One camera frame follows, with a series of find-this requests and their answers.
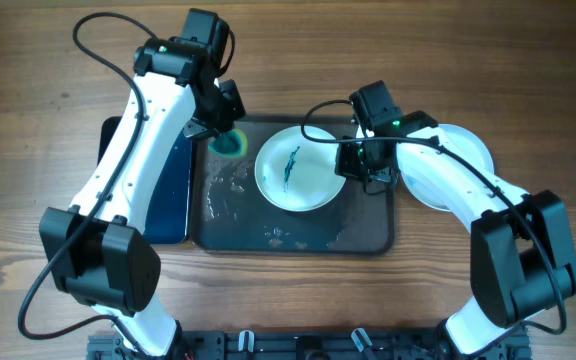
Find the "green yellow sponge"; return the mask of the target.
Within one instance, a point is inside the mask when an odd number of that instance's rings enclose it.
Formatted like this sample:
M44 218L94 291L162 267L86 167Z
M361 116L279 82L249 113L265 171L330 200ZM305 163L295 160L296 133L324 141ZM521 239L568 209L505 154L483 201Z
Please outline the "green yellow sponge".
M247 154L248 140L239 128L234 128L214 138L208 148L213 153L226 158L239 158Z

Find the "white plate blue streak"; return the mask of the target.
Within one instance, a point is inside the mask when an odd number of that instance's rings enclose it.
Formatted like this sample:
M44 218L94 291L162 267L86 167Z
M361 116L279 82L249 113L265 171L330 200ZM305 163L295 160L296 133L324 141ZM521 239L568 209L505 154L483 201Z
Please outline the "white plate blue streak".
M254 178L272 205L306 212L332 201L346 179L335 173L338 145L329 132L294 126L271 136L259 150Z

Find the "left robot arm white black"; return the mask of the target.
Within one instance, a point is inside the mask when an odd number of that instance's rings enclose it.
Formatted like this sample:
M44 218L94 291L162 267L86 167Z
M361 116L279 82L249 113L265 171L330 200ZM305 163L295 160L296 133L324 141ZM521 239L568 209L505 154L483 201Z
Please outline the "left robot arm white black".
M161 261L146 238L162 204L161 183L181 139L219 137L245 111L225 80L232 35L151 38L126 80L131 92L94 174L65 210L49 208L39 225L47 257L42 279L92 308L141 359L188 359L179 322L156 294Z

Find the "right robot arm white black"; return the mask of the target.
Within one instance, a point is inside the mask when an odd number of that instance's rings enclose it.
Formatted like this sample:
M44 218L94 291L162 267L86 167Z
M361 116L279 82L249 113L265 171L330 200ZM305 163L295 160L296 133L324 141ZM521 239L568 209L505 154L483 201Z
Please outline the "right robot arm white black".
M370 174L395 168L425 205L453 213L470 234L471 299L440 327L448 353L474 359L520 329L566 330L576 295L576 252L567 209L549 190L531 194L498 177L472 132L424 112L353 118L343 158Z

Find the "black water tray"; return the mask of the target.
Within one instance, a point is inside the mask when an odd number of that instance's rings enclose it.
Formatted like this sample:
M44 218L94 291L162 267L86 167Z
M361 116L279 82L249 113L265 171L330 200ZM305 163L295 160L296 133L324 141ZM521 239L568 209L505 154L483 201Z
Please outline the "black water tray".
M102 156L87 187L105 180L112 187L94 213L98 221L125 219L150 244L176 244L188 237L192 192L193 142L181 133L183 125L167 113L148 115L142 122L130 113L112 117L102 126Z

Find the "black aluminium base frame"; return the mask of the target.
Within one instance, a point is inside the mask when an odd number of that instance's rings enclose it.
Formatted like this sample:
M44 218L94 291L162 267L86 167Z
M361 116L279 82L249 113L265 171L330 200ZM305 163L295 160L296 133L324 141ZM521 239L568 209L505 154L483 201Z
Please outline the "black aluminium base frame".
M477 357L461 355L447 335L435 328L369 331L372 345L359 349L359 339L350 332L316 333L224 333L222 331L184 331L189 353L178 359L488 359L529 360L532 349L527 330L517 330L491 345ZM89 337L86 359L138 359L123 344L120 335Z

